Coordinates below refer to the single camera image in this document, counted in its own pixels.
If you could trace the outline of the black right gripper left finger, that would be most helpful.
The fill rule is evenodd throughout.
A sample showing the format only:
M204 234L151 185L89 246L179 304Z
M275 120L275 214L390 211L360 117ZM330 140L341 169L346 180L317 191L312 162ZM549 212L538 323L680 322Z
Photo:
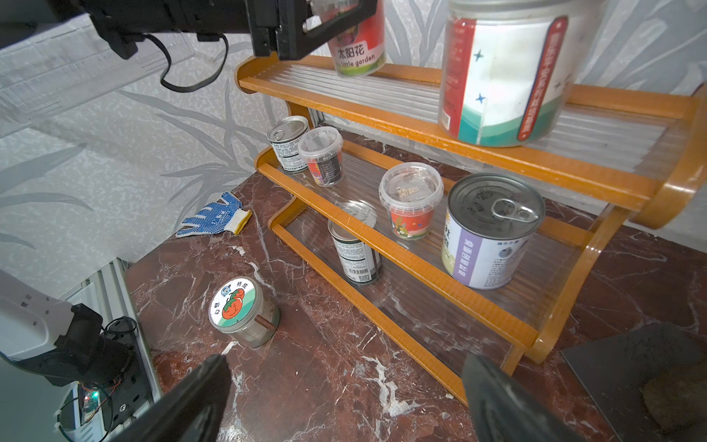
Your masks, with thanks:
M223 355L204 363L163 396L114 441L215 441L231 389L231 371Z

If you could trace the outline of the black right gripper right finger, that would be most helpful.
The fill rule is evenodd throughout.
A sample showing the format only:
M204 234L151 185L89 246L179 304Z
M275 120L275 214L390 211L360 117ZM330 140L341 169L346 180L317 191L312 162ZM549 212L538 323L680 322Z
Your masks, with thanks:
M474 431L480 441L582 439L483 355L467 355L462 384Z

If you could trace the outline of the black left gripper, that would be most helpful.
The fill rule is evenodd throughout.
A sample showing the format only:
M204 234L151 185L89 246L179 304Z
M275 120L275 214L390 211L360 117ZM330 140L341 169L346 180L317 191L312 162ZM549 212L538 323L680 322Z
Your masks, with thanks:
M359 1L355 7L316 28L305 31L309 6L304 0L246 0L253 54L280 61L298 61L355 25L373 17L377 1Z

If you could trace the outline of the small red label plastic cup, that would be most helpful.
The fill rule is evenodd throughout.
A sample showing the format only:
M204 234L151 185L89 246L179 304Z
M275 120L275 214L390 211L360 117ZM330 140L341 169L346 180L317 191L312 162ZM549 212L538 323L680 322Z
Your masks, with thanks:
M377 1L371 18L338 34L328 42L337 74L360 77L376 72L386 64L384 2Z

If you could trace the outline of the tomato lid jar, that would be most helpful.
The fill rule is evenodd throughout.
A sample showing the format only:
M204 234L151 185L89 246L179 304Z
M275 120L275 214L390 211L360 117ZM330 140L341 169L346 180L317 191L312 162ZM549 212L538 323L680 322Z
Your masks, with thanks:
M585 0L449 2L439 125L480 147L550 134L604 9Z
M239 276L215 292L208 318L217 331L241 344L258 348L275 335L280 311L256 281Z

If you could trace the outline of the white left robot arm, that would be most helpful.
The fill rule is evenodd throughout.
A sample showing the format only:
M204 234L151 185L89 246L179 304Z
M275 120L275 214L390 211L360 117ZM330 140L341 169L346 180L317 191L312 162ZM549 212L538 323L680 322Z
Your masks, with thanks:
M311 1L5 1L1 5L1 133L90 101L123 83L117 66L141 42L160 51L165 34L200 42L250 37L257 57L298 61L381 11L355 1L316 26ZM124 344L105 339L84 306L6 289L1 293L1 355L15 368L62 387L104 386L134 364Z

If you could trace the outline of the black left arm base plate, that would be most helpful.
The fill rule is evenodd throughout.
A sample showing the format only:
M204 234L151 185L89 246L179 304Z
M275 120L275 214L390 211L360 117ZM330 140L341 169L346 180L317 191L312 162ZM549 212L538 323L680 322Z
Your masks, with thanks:
M112 320L104 334L112 342L126 345L130 353L127 368L105 389L110 399L102 408L103 419L114 432L137 417L138 411L152 400L152 392L140 353L136 320L127 316Z

